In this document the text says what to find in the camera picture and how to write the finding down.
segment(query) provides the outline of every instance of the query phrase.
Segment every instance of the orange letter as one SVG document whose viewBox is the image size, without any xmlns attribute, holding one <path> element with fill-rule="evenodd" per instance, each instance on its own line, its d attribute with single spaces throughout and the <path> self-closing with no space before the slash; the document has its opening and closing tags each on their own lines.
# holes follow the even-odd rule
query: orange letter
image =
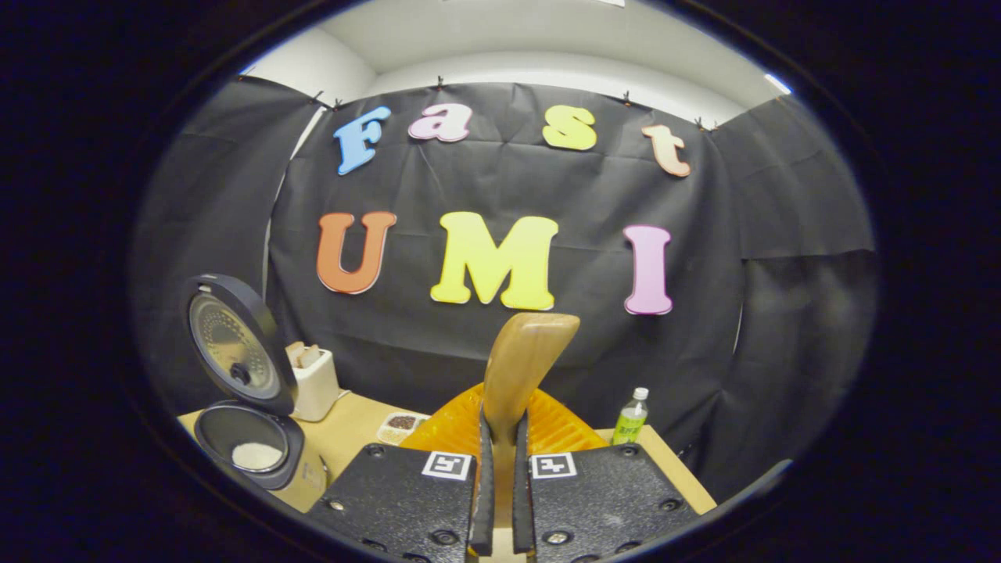
<svg viewBox="0 0 1001 563">
<path fill-rule="evenodd" d="M 350 213 L 327 213 L 319 219 L 319 250 L 316 253 L 316 274 L 327 290 L 340 294 L 367 292 L 378 279 L 382 267 L 382 247 L 385 232 L 396 224 L 396 215 L 389 211 L 374 211 L 361 217 L 367 227 L 361 265 L 353 272 L 340 267 L 340 252 L 344 246 L 344 231 L 354 222 Z"/>
<path fill-rule="evenodd" d="M 685 141 L 672 135 L 667 125 L 651 125 L 641 130 L 654 140 L 654 157 L 662 168 L 676 176 L 692 173 L 692 166 L 678 159 L 678 149 L 685 148 Z"/>
</svg>

